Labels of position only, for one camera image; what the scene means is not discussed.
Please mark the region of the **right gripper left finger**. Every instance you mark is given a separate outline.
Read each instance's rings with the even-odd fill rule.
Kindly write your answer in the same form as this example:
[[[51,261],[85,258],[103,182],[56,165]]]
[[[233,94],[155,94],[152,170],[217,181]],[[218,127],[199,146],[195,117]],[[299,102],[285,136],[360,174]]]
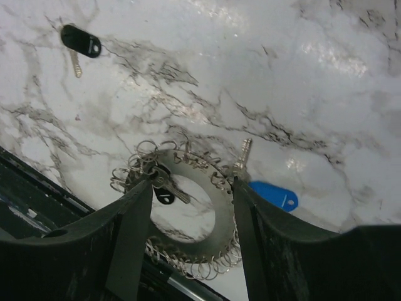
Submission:
[[[1,240],[1,300],[136,300],[152,187],[42,238]]]

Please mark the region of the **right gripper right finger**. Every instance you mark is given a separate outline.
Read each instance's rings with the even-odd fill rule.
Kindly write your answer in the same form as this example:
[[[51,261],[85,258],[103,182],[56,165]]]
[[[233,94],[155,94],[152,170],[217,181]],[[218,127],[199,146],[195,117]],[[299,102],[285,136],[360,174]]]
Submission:
[[[400,226],[335,233],[233,184],[249,300],[399,300]]]

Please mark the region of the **key with black tag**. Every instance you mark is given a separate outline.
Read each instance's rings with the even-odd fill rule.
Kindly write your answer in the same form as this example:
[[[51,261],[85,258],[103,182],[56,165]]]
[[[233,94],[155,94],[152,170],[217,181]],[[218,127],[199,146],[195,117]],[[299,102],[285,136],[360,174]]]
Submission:
[[[100,39],[76,27],[74,24],[64,25],[60,33],[61,41],[69,49],[75,77],[82,76],[78,54],[89,58],[97,58],[102,51]]]

